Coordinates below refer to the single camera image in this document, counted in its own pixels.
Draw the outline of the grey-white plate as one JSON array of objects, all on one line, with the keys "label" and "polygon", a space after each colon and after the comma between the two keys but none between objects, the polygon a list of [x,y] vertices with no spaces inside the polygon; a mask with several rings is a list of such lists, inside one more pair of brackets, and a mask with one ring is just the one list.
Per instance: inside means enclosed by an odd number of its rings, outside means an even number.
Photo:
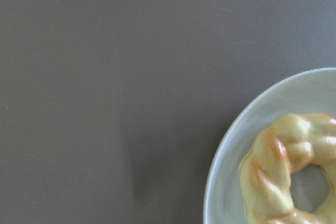
[{"label": "grey-white plate", "polygon": [[224,135],[209,170],[203,223],[246,223],[238,168],[257,134],[286,113],[335,116],[335,68],[309,70],[286,78],[260,94]]}]

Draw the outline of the glazed twisted donut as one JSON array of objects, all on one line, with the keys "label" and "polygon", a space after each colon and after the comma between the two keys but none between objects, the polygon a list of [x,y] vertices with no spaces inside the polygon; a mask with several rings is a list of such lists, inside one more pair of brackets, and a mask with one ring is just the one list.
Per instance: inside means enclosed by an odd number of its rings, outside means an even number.
[{"label": "glazed twisted donut", "polygon": [[[291,174],[321,167],[329,185],[312,213],[295,207]],[[335,223],[335,118],[323,113],[285,114],[262,130],[239,166],[248,223]]]}]

